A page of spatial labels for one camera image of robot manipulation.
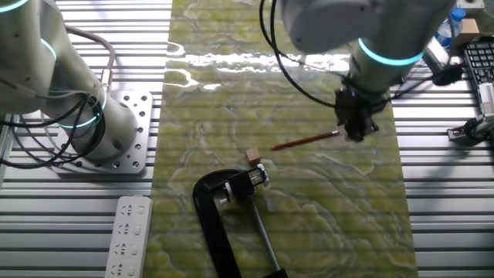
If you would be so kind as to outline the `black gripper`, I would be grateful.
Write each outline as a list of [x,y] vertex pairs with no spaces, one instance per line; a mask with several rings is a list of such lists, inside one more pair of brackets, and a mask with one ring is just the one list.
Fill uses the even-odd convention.
[[349,141],[361,141],[379,131],[372,116],[386,107],[383,94],[362,93],[351,85],[343,85],[335,97],[337,125],[344,125]]

